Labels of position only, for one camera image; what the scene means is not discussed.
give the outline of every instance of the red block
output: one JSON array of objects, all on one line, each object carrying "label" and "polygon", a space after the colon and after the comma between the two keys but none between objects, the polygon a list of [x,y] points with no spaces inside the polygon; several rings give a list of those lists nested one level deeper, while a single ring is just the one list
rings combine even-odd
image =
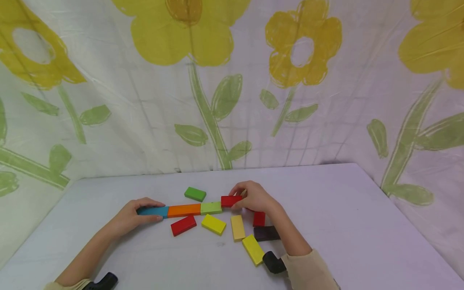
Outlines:
[{"label": "red block", "polygon": [[174,236],[178,236],[196,226],[197,222],[195,221],[195,218],[192,215],[189,215],[188,217],[173,223],[171,225],[171,230],[173,231]]},{"label": "red block", "polygon": [[241,200],[241,195],[221,196],[221,207],[232,207],[237,201]]},{"label": "red block", "polygon": [[264,226],[266,221],[266,214],[264,212],[255,212],[253,218],[253,226]]}]

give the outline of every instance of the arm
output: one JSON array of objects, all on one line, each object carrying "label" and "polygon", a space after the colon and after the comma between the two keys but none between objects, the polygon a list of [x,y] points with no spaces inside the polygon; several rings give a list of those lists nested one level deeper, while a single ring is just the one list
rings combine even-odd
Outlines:
[{"label": "arm", "polygon": [[229,195],[241,193],[244,198],[234,204],[232,209],[246,207],[257,212],[265,212],[269,216],[287,251],[287,255],[282,256],[282,260],[287,267],[293,289],[339,290],[319,253],[311,248],[284,208],[260,184],[253,181],[239,182]]},{"label": "arm", "polygon": [[146,223],[162,220],[158,215],[138,215],[137,209],[142,206],[164,206],[164,204],[148,197],[131,200],[120,212],[110,220],[85,245],[69,266],[58,276],[56,283],[68,287],[79,281],[90,278],[102,256],[111,243],[119,237]]},{"label": "arm", "polygon": [[279,233],[287,254],[290,256],[305,256],[313,251],[279,203],[276,202],[265,213]]},{"label": "arm", "polygon": [[240,195],[244,190],[244,199],[233,205],[232,209],[246,207],[256,212],[265,212],[279,233],[285,250],[291,256],[304,256],[312,248],[290,220],[284,208],[254,181],[239,182],[229,195]]}]

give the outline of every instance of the finger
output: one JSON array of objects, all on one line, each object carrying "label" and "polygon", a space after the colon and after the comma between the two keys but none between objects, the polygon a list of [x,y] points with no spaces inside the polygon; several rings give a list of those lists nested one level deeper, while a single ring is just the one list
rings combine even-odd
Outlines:
[{"label": "finger", "polygon": [[242,199],[241,201],[237,201],[233,204],[232,210],[238,210],[245,207],[246,199]]},{"label": "finger", "polygon": [[138,215],[137,222],[139,225],[156,223],[162,221],[163,217],[160,215]]},{"label": "finger", "polygon": [[165,206],[164,203],[162,202],[159,202],[159,201],[156,201],[156,200],[153,200],[151,198],[148,198],[148,197],[144,197],[144,198],[141,198],[141,199],[138,199],[135,201],[135,209],[138,209],[139,207],[142,207],[142,206]]},{"label": "finger", "polygon": [[229,192],[229,196],[235,195],[236,193],[239,193],[239,194],[242,193],[242,191],[246,189],[247,184],[248,184],[248,181],[242,181],[242,182],[237,183],[232,188],[232,190]]}]

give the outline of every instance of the black handle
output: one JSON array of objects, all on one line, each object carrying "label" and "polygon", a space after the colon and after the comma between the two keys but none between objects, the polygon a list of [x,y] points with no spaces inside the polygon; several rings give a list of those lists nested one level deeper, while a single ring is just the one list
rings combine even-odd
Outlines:
[{"label": "black handle", "polygon": [[117,277],[115,274],[108,272],[103,279],[98,283],[90,282],[84,290],[112,290],[117,284]]}]

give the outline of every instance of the flower center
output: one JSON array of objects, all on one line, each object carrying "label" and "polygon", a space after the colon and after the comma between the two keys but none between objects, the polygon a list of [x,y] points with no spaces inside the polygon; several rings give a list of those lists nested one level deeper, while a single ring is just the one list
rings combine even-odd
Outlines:
[{"label": "flower center", "polygon": [[33,30],[16,28],[13,41],[25,57],[38,64],[49,64],[55,58],[53,47]]},{"label": "flower center", "polygon": [[314,41],[308,37],[301,37],[291,48],[291,63],[296,67],[304,67],[313,58]]},{"label": "flower center", "polygon": [[171,17],[188,26],[193,26],[200,21],[203,8],[202,0],[166,0]]}]

